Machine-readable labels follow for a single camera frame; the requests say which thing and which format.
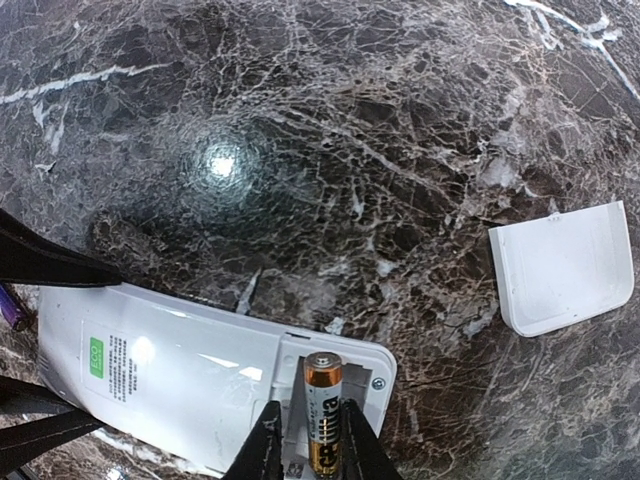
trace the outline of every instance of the battery label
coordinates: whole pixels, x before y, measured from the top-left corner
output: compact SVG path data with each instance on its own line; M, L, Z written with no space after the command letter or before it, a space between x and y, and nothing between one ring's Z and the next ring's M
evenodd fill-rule
M307 384L305 388L309 439L321 444L337 442L340 436L342 382L324 388Z
M134 342L122 332L89 322L82 328L82 383L98 395L134 407L144 369L132 355Z

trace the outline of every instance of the label sticker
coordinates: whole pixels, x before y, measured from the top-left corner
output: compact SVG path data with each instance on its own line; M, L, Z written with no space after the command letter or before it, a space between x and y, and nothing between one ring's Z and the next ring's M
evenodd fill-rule
M82 335L82 383L114 402L135 407L141 396L144 365L134 360L136 342L122 332L84 322Z
M94 377L104 378L104 342L93 337L89 344L89 371Z

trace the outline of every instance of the white plastic cover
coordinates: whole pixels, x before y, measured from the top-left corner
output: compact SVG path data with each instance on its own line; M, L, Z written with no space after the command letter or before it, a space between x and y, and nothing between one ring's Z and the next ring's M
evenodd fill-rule
M534 337L621 307L634 288L622 202L489 230L500 309Z

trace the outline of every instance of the purple object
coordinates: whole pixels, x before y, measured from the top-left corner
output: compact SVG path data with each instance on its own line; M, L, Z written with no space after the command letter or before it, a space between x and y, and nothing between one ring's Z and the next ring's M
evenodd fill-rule
M16 298L11 289L0 283L0 312L11 328L17 330L20 324L28 318L27 312Z

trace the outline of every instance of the screw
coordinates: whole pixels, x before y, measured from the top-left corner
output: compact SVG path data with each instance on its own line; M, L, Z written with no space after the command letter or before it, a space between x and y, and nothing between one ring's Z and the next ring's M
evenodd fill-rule
M387 386L387 382L384 381L384 378L376 378L373 382L371 382L371 386L374 390L382 390Z

